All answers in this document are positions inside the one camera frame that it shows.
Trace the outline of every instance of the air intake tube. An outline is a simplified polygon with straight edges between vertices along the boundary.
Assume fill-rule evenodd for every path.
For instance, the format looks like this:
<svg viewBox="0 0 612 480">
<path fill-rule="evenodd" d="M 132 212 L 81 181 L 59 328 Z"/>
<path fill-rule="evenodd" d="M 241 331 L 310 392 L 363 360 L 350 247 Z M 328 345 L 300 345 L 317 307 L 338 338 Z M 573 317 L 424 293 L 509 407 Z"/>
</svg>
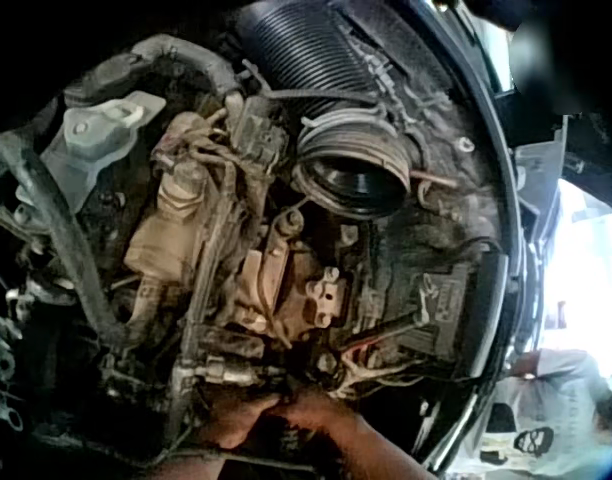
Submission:
<svg viewBox="0 0 612 480">
<path fill-rule="evenodd" d="M 238 33 L 248 58 L 273 89 L 376 96 L 322 0 L 267 0 L 241 11 Z M 314 202 L 359 220 L 395 211 L 410 191 L 413 147 L 379 108 L 310 98 L 290 105 L 302 117 L 293 177 Z"/>
</svg>

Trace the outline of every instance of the engine bay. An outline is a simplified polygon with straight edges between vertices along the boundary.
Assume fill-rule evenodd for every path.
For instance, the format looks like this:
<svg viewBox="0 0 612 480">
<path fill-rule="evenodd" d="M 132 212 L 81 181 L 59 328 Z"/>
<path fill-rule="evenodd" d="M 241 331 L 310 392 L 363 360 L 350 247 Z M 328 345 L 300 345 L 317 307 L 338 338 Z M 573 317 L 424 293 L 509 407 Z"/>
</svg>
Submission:
<svg viewBox="0 0 612 480">
<path fill-rule="evenodd" d="M 482 375 L 509 219 L 458 79 L 376 2 L 214 25 L 0 135 L 0 429 L 139 465 L 207 386 L 419 389 L 431 417 Z"/>
</svg>

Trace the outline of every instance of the mechanic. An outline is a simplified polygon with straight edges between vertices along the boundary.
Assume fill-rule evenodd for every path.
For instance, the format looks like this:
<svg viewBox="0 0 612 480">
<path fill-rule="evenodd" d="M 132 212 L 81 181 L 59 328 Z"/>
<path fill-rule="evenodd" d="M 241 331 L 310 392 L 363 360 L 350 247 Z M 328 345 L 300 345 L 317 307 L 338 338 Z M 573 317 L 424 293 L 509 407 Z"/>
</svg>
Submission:
<svg viewBox="0 0 612 480">
<path fill-rule="evenodd" d="M 241 445 L 263 414 L 285 418 L 295 427 L 328 436 L 342 453 L 347 471 L 355 480 L 435 478 L 412 457 L 371 428 L 343 403 L 315 389 L 302 389 L 288 404 L 279 395 L 242 402 L 225 395 L 213 403 L 211 421 L 195 438 L 224 449 Z M 151 480 L 217 479 L 223 459 L 172 458 L 148 478 Z"/>
<path fill-rule="evenodd" d="M 612 467 L 612 393 L 586 352 L 524 354 L 497 383 L 451 473 L 520 470 L 602 478 Z"/>
</svg>

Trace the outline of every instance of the shirt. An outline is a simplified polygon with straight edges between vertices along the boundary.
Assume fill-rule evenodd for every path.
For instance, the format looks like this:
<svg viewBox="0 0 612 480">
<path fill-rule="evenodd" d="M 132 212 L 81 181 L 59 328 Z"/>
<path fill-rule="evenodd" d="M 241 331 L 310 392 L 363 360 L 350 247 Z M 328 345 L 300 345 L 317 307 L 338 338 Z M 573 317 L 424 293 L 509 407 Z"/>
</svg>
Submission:
<svg viewBox="0 0 612 480">
<path fill-rule="evenodd" d="M 557 476 L 590 466 L 601 476 L 612 467 L 612 445 L 595 429 L 595 403 L 608 393 L 586 352 L 544 349 L 536 378 L 498 382 L 449 472 Z"/>
</svg>

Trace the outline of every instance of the person's hand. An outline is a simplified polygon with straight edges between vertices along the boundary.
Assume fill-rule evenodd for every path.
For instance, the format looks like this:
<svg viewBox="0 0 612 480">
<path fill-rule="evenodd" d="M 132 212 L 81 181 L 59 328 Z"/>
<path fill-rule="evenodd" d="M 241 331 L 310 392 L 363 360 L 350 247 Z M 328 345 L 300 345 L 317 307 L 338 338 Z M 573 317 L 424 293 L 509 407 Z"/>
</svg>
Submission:
<svg viewBox="0 0 612 480">
<path fill-rule="evenodd" d="M 269 394 L 254 400 L 242 398 L 238 389 L 221 389 L 212 401 L 210 420 L 200 428 L 196 439 L 232 449 L 246 440 L 259 417 L 280 400 Z"/>
<path fill-rule="evenodd" d="M 325 433 L 340 421 L 355 418 L 350 408 L 314 387 L 300 388 L 291 403 L 277 405 L 268 413 L 285 418 L 291 426 Z"/>
</svg>

